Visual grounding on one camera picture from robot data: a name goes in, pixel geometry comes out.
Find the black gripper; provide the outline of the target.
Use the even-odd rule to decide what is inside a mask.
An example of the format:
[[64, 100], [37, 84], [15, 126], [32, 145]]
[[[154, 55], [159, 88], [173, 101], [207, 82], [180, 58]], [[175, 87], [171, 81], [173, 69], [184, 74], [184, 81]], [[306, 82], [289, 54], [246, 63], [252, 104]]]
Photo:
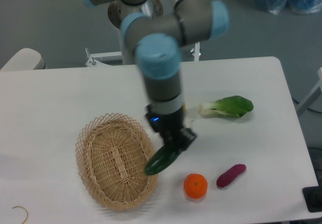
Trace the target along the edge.
[[145, 114], [154, 132], [159, 133], [164, 145], [177, 146], [179, 152], [184, 152], [195, 141], [197, 134], [191, 128], [183, 125], [183, 105], [171, 114], [158, 114], [153, 112], [152, 104], [146, 106]]

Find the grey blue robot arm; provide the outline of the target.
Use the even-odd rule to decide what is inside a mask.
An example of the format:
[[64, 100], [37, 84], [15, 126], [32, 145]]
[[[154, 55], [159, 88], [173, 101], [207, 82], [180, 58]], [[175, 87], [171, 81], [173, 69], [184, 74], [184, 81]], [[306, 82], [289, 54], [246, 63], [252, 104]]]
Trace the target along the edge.
[[171, 14], [157, 16], [150, 0], [83, 0], [90, 7], [120, 2], [120, 31], [128, 55], [144, 79], [146, 118], [166, 149], [185, 151], [196, 134], [184, 127], [180, 47], [224, 34], [229, 13], [222, 1], [174, 0]]

